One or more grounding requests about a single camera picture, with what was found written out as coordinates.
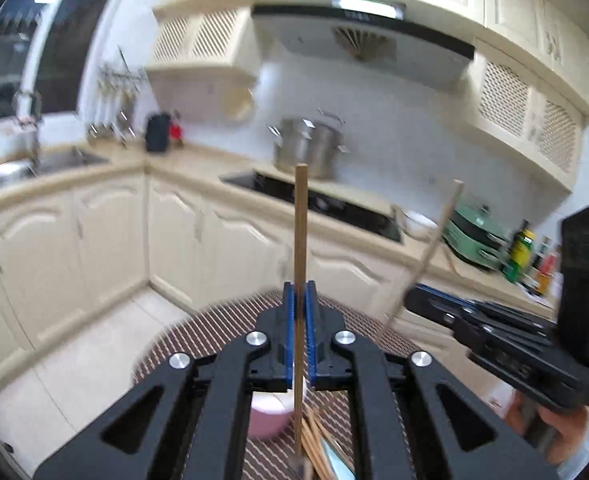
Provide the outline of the person's right hand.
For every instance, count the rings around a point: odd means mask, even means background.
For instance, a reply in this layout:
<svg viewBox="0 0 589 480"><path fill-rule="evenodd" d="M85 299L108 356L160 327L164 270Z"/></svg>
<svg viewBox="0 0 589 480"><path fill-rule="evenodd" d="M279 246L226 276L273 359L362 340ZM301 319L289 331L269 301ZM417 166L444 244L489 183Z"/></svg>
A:
<svg viewBox="0 0 589 480"><path fill-rule="evenodd" d="M521 436L525 434L527 426L520 411L522 406L523 395L515 391L504 417L504 422ZM547 461L558 466L572 458L581 448L589 429L589 409L586 406L579 406L568 414L558 414L539 405L537 414L547 426L556 431L555 438L545 454Z"/></svg>

